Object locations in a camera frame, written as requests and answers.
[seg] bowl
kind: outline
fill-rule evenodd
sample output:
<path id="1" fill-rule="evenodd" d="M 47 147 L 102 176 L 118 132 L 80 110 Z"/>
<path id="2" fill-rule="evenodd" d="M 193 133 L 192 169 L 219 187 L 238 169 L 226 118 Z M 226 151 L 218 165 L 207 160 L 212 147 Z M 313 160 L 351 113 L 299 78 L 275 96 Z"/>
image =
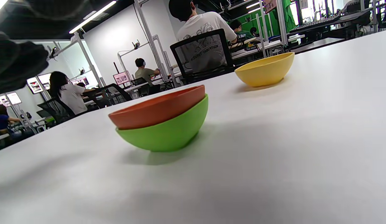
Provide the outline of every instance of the bowl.
<path id="1" fill-rule="evenodd" d="M 196 136 L 208 111 L 208 96 L 185 113 L 160 124 L 130 130 L 116 129 L 131 145 L 152 152 L 173 152 L 184 148 Z"/>
<path id="2" fill-rule="evenodd" d="M 236 69 L 237 77 L 251 87 L 268 86 L 280 82 L 290 70 L 294 52 L 253 61 Z"/>
<path id="3" fill-rule="evenodd" d="M 173 119 L 205 97 L 204 85 L 162 95 L 109 114 L 120 129 L 138 129 Z"/>

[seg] ceiling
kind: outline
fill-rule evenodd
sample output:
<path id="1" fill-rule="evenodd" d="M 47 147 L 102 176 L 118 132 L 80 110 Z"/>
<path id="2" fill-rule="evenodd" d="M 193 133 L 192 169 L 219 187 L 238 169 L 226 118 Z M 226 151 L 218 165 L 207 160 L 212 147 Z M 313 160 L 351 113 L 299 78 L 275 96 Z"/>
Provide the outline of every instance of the ceiling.
<path id="1" fill-rule="evenodd" d="M 13 40 L 69 40 L 69 31 L 79 25 L 89 13 L 99 11 L 112 0 L 85 0 L 82 9 L 73 17 L 65 20 L 50 20 L 35 15 L 23 0 L 9 0 L 0 11 L 0 31 L 8 34 Z M 99 21 L 90 21 L 83 28 L 85 31 L 96 27 L 112 17 L 134 0 L 117 0 L 107 9 L 108 15 Z"/>

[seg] green bowl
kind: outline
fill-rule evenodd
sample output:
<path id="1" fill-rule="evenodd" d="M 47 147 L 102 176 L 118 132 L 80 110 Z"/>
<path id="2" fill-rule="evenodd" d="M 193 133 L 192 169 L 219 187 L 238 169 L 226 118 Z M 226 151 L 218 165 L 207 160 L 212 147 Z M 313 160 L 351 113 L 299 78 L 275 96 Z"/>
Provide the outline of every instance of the green bowl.
<path id="1" fill-rule="evenodd" d="M 131 145 L 152 152 L 173 152 L 183 147 L 199 132 L 208 111 L 208 95 L 185 113 L 146 128 L 118 130 Z"/>

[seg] person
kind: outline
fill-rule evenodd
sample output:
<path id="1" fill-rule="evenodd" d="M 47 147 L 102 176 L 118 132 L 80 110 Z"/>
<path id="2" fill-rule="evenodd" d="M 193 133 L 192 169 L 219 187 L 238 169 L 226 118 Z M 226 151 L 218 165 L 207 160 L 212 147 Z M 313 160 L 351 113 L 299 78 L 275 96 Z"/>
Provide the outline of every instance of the person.
<path id="1" fill-rule="evenodd" d="M 88 108 L 85 106 L 81 98 L 82 93 L 91 90 L 84 87 L 73 85 L 69 82 L 67 76 L 59 71 L 52 72 L 49 78 L 50 90 L 52 98 L 58 97 L 65 105 L 67 105 L 75 115 L 86 112 Z"/>
<path id="2" fill-rule="evenodd" d="M 78 82 L 77 85 L 80 87 L 83 87 L 83 88 L 85 88 L 85 86 L 86 86 L 85 83 L 83 83 L 83 82 Z"/>
<path id="3" fill-rule="evenodd" d="M 230 28 L 232 28 L 232 30 L 237 34 L 237 37 L 241 40 L 254 38 L 250 32 L 242 30 L 242 23 L 238 20 L 233 20 L 230 23 Z"/>
<path id="4" fill-rule="evenodd" d="M 251 27 L 250 33 L 251 33 L 251 35 L 253 35 L 254 37 L 259 37 L 259 36 L 260 36 L 259 34 L 257 34 L 257 27 Z"/>
<path id="5" fill-rule="evenodd" d="M 228 41 L 232 44 L 237 42 L 237 35 L 218 13 L 206 12 L 198 15 L 196 6 L 191 0 L 170 0 L 168 6 L 173 17 L 186 22 L 177 33 L 178 41 L 208 31 L 223 29 Z"/>
<path id="6" fill-rule="evenodd" d="M 153 86 L 152 80 L 150 79 L 152 76 L 159 75 L 159 70 L 151 70 L 146 67 L 146 62 L 142 58 L 138 58 L 135 60 L 135 65 L 138 67 L 138 70 L 135 72 L 135 78 L 144 78 L 146 82 L 149 83 L 150 86 Z"/>
<path id="7" fill-rule="evenodd" d="M 0 105 L 0 132 L 8 133 L 9 123 L 20 122 L 18 118 L 12 118 L 8 115 L 8 111 L 4 105 Z"/>

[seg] blue shirt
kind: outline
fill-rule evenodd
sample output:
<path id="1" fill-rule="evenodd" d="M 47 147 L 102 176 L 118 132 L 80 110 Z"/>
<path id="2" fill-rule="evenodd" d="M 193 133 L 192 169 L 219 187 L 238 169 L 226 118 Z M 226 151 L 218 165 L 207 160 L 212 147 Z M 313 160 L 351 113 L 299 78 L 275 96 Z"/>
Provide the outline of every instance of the blue shirt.
<path id="1" fill-rule="evenodd" d="M 7 129 L 9 124 L 8 119 L 9 119 L 8 115 L 0 114 L 0 130 Z"/>

